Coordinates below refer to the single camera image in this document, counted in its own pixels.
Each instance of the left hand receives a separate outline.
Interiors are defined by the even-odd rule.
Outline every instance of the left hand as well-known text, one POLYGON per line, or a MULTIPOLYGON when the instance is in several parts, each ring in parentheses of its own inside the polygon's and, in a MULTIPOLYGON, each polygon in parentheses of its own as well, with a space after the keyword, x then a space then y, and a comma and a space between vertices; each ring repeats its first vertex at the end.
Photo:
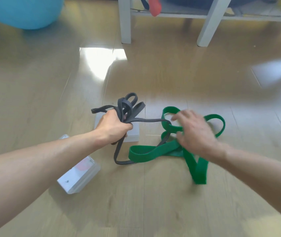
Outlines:
POLYGON ((121 122, 114 109, 107 111, 95 128, 105 136, 104 145, 117 142, 131 129, 133 125, 121 122))

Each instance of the left arm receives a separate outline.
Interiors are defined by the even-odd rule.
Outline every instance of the left arm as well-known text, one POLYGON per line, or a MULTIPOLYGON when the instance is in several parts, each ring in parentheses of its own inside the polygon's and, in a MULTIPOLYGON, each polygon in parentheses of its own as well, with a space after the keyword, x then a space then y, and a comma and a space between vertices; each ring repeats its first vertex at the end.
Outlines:
POLYGON ((132 127, 110 110, 91 132, 1 154, 0 227, 83 158, 121 139, 132 127))

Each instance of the white shelf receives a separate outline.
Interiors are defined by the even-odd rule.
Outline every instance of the white shelf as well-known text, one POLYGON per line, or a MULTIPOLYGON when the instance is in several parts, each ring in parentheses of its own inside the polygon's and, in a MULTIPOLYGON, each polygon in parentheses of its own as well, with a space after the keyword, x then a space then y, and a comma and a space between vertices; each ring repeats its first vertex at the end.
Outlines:
MULTIPOLYGON (((132 14, 150 16, 150 12, 145 10, 140 0, 132 0, 132 14)), ((161 0, 162 12, 159 17, 179 17, 205 19, 208 10, 178 6, 173 3, 161 0)), ((264 20, 281 21, 281 10, 277 3, 267 4, 260 0, 248 3, 238 8, 227 8, 222 19, 234 20, 264 20)))

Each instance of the right arm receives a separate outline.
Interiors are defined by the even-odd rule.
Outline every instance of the right arm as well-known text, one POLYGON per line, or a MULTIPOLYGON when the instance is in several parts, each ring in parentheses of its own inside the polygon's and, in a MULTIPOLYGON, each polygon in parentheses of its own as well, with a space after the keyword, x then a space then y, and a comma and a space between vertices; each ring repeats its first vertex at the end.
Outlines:
POLYGON ((180 111, 172 120, 183 127, 177 139, 184 148, 229 171, 281 213, 281 162, 220 143, 193 111, 180 111))

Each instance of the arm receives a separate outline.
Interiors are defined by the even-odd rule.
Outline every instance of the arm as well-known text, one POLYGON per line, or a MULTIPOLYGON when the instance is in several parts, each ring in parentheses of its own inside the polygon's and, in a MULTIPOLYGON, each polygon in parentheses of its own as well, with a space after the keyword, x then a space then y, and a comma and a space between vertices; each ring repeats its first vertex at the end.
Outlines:
POLYGON ((132 127, 110 110, 91 132, 0 155, 0 227, 79 161, 119 140, 132 127))
POLYGON ((173 120, 183 127, 177 139, 184 148, 229 171, 281 213, 281 162, 218 142, 204 118, 193 111, 181 111, 173 120))

